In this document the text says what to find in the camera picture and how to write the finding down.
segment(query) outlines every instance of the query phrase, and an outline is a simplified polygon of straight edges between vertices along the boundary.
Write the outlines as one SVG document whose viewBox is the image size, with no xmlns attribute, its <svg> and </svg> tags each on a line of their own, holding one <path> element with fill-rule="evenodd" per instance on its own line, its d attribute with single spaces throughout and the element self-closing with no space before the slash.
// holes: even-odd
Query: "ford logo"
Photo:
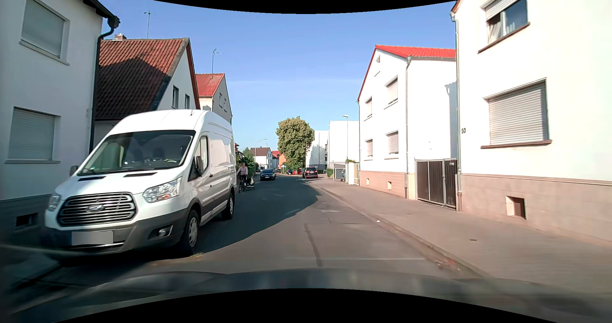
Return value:
<svg viewBox="0 0 612 323">
<path fill-rule="evenodd" d="M 85 210 L 87 212 L 99 212 L 101 210 L 104 209 L 103 205 L 93 205 L 93 206 L 89 206 L 88 208 L 86 208 Z"/>
</svg>

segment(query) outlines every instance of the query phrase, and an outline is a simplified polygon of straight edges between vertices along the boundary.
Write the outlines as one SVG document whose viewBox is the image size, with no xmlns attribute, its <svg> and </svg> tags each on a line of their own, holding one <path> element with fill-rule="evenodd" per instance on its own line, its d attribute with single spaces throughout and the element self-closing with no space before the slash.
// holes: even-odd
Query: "van bumper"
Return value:
<svg viewBox="0 0 612 323">
<path fill-rule="evenodd" d="M 90 255 L 107 255 L 123 253 L 133 249 L 164 248 L 171 247 L 180 240 L 183 229 L 187 223 L 189 208 L 172 212 L 166 215 L 143 219 L 130 225 L 116 226 L 111 228 L 97 229 L 75 229 L 60 231 L 43 226 L 41 231 L 41 242 L 44 247 L 62 251 L 74 251 L 75 256 L 79 253 Z M 172 226 L 170 234 L 160 237 L 157 231 L 161 228 Z M 113 243 L 111 245 L 71 245 L 72 233 L 75 231 L 112 231 Z"/>
</svg>

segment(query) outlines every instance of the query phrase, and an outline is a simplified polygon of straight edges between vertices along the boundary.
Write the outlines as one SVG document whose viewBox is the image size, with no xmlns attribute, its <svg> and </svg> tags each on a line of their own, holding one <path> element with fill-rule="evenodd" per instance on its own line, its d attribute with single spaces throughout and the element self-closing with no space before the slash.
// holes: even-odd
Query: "asphalt road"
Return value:
<svg viewBox="0 0 612 323">
<path fill-rule="evenodd" d="M 16 297 L 72 292 L 170 270 L 234 273 L 346 267 L 456 277 L 426 260 L 400 236 L 314 189 L 308 185 L 311 181 L 317 179 L 279 175 L 237 194 L 234 218 L 215 217 L 201 227 L 194 256 L 172 259 L 165 250 L 157 250 L 97 257 L 57 269 Z"/>
</svg>

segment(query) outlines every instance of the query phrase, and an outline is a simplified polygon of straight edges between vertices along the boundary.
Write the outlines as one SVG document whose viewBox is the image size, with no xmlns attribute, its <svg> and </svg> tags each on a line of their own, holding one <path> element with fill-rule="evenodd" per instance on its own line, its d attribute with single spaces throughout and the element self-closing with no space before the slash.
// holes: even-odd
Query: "car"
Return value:
<svg viewBox="0 0 612 323">
<path fill-rule="evenodd" d="M 192 255 L 200 226 L 234 216 L 233 150 L 231 124 L 212 111 L 127 116 L 55 188 L 41 242 L 94 255 L 164 247 Z"/>
<path fill-rule="evenodd" d="M 274 169 L 264 169 L 261 171 L 261 175 L 259 175 L 259 180 L 276 180 L 276 172 Z"/>
<path fill-rule="evenodd" d="M 314 167 L 306 168 L 306 171 L 302 175 L 303 178 L 319 178 L 319 173 Z"/>
</svg>

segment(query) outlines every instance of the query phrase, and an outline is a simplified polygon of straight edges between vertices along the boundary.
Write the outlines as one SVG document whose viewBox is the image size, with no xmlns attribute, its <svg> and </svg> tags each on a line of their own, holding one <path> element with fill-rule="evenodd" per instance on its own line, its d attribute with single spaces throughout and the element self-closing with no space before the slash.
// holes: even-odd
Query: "blurred license plate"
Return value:
<svg viewBox="0 0 612 323">
<path fill-rule="evenodd" d="M 71 245 L 113 244 L 112 231 L 74 231 L 70 239 Z"/>
</svg>

